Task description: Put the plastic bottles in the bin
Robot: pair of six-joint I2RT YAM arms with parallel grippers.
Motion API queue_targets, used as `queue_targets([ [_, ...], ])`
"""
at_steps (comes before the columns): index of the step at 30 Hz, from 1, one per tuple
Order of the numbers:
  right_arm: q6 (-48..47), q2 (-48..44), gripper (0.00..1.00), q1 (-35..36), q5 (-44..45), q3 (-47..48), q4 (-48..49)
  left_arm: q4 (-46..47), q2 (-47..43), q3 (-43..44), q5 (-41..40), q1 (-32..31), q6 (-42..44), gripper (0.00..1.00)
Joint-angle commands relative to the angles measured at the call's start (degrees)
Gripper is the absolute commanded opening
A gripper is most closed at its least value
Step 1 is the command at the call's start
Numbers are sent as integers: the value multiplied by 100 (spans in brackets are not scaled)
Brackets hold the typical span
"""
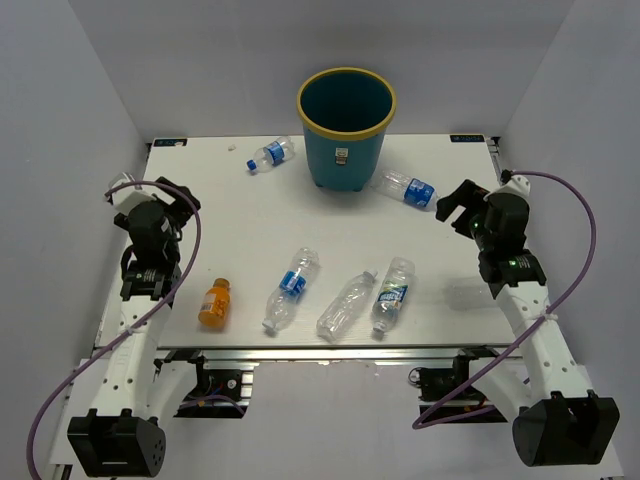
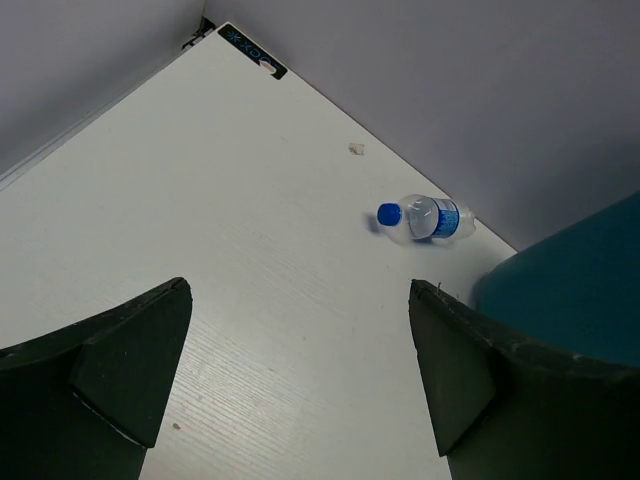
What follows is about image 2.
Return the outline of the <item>small blue-cap water bottle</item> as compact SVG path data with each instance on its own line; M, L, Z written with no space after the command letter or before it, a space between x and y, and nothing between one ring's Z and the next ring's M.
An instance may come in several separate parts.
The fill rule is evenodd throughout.
M378 229L398 244L453 242L476 231L476 216L466 205L418 194L381 204L375 217Z

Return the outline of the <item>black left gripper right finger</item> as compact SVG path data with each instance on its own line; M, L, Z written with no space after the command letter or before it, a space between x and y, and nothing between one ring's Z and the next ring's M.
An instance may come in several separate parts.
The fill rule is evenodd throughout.
M409 320L455 479L635 479L639 371L562 350L413 280Z

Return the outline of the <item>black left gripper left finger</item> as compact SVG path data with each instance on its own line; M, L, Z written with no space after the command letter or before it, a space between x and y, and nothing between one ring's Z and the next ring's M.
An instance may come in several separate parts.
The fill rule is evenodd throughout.
M1 351L4 479L136 479L156 445L192 314L173 278Z

